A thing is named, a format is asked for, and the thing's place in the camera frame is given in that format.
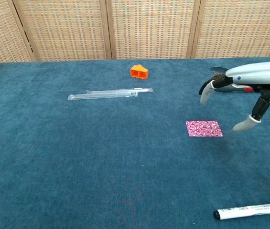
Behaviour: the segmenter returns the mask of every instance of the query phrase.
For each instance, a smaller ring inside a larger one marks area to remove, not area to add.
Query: orange plastic piece
[[[130,69],[130,76],[146,80],[148,78],[149,72],[141,64],[134,65]]]

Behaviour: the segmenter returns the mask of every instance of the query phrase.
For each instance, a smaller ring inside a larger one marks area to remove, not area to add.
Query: marker
[[[270,214],[270,204],[225,208],[214,211],[215,218],[219,220],[265,214]]]

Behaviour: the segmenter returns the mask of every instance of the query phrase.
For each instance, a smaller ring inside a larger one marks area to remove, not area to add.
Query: robotic arm
[[[201,87],[199,91],[201,104],[207,103],[213,91],[231,84],[246,85],[251,87],[254,92],[261,94],[252,110],[252,114],[233,127],[234,131],[248,130],[261,122],[261,118],[270,106],[270,62],[242,65],[217,74]]]

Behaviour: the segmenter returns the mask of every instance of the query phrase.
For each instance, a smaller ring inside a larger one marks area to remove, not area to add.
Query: pink paper square
[[[190,137],[223,137],[217,121],[186,121]]]

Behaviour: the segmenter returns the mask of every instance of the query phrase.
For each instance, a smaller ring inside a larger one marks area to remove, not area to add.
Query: blue table surface
[[[198,90],[210,67],[269,58],[0,63],[0,228],[270,229],[270,215],[213,211],[270,203],[270,108],[233,132],[259,97]],[[149,78],[130,77],[142,64]],[[138,97],[68,101],[86,90]],[[218,121],[224,137],[189,137]]]

